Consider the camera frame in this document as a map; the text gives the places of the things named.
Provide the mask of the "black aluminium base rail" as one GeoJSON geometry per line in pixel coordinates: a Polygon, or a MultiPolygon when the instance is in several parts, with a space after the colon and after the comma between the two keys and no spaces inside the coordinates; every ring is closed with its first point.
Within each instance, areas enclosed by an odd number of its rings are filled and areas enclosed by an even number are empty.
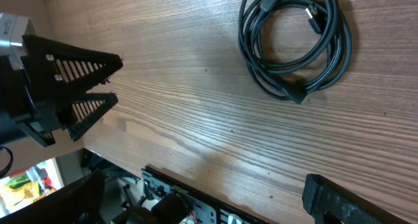
{"type": "Polygon", "coordinates": [[[84,150],[81,166],[91,171],[101,170],[105,181],[112,178],[132,178],[136,183],[142,182],[142,196],[137,201],[131,193],[131,185],[122,187],[125,200],[121,207],[124,211],[113,218],[111,223],[269,223],[149,165],[141,169],[141,177],[138,177],[99,155],[84,150]]]}

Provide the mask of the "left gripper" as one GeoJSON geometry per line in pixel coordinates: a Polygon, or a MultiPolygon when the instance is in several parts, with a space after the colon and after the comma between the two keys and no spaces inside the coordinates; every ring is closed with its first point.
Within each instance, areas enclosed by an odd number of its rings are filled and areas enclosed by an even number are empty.
{"type": "Polygon", "coordinates": [[[56,143],[52,132],[65,127],[76,142],[118,103],[115,93],[85,92],[120,70],[121,58],[36,35],[22,38],[25,68],[1,56],[1,145],[30,137],[47,147],[56,143]],[[65,126],[56,121],[47,127],[34,104],[71,99],[65,126]]]}

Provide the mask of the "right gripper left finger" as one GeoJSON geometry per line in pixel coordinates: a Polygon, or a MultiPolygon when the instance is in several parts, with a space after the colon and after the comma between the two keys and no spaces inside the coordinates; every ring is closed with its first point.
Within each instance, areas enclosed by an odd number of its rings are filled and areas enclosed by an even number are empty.
{"type": "Polygon", "coordinates": [[[100,170],[1,218],[1,224],[96,223],[103,201],[105,179],[100,170]]]}

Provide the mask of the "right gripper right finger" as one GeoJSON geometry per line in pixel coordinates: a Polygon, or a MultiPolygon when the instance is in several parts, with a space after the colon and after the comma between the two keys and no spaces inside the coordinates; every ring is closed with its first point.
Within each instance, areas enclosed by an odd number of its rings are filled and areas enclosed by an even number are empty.
{"type": "Polygon", "coordinates": [[[316,224],[409,224],[319,174],[306,176],[302,201],[316,224]]]}

